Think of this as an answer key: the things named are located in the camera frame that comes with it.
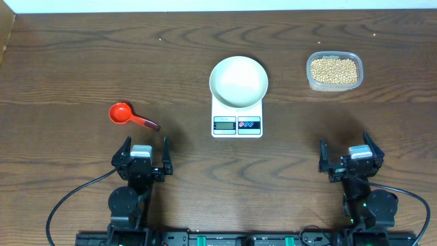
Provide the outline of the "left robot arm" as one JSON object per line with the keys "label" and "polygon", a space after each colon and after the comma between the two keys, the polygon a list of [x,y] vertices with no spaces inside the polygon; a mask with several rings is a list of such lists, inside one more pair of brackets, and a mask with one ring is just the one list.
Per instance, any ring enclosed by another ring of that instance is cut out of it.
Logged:
{"label": "left robot arm", "polygon": [[131,145],[127,137],[113,155],[112,166],[126,186],[115,189],[109,196],[111,222],[108,226],[108,246],[157,246],[162,244],[159,232],[143,225],[152,198],[153,185],[172,175],[169,139],[163,140],[162,167],[152,166],[152,147]]}

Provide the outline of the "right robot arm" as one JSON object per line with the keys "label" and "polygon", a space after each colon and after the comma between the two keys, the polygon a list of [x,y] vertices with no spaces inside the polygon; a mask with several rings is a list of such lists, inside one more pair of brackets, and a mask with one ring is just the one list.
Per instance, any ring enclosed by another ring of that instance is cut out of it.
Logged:
{"label": "right robot arm", "polygon": [[343,187],[344,213],[352,225],[333,234],[333,245],[389,245],[387,230],[395,225],[398,198],[383,189],[372,190],[368,179],[382,167],[384,153],[363,133],[364,144],[349,148],[338,164],[329,161],[325,141],[320,140],[318,171]]}

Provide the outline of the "red plastic measuring scoop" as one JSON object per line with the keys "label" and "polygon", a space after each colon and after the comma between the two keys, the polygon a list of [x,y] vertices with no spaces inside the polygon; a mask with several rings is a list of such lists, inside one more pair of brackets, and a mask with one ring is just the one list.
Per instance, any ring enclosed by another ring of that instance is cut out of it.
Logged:
{"label": "red plastic measuring scoop", "polygon": [[127,124],[129,122],[134,122],[153,131],[160,130],[160,126],[157,123],[147,118],[142,118],[135,115],[132,107],[125,102],[115,103],[109,109],[109,117],[115,124]]}

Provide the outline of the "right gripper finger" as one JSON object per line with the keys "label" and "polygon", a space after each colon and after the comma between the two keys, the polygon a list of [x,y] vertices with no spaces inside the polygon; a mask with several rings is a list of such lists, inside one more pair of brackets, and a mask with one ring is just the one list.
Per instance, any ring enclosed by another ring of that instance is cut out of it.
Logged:
{"label": "right gripper finger", "polygon": [[385,153],[373,142],[367,131],[363,132],[363,140],[365,144],[369,146],[374,159],[382,160],[384,158]]}
{"label": "right gripper finger", "polygon": [[327,172],[329,169],[329,158],[326,148],[326,143],[323,138],[320,140],[320,160],[318,165],[318,171],[319,173]]}

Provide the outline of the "pile of soybeans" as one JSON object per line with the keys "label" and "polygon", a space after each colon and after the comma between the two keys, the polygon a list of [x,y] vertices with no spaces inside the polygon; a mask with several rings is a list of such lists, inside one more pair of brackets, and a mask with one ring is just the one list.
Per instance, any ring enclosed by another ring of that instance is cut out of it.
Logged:
{"label": "pile of soybeans", "polygon": [[353,84],[358,82],[356,64],[351,59],[315,59],[311,76],[320,83]]}

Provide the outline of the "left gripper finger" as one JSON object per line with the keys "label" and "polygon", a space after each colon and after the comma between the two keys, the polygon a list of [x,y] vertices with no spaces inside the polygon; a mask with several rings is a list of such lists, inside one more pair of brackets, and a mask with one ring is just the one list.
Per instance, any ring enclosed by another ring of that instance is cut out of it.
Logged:
{"label": "left gripper finger", "polygon": [[169,152],[169,139],[167,137],[164,137],[164,148],[163,148],[163,155],[161,158],[164,173],[166,175],[172,175],[173,174],[173,164],[170,157]]}
{"label": "left gripper finger", "polygon": [[131,137],[127,137],[119,150],[113,155],[111,164],[114,167],[119,167],[124,164],[124,159],[130,156]]}

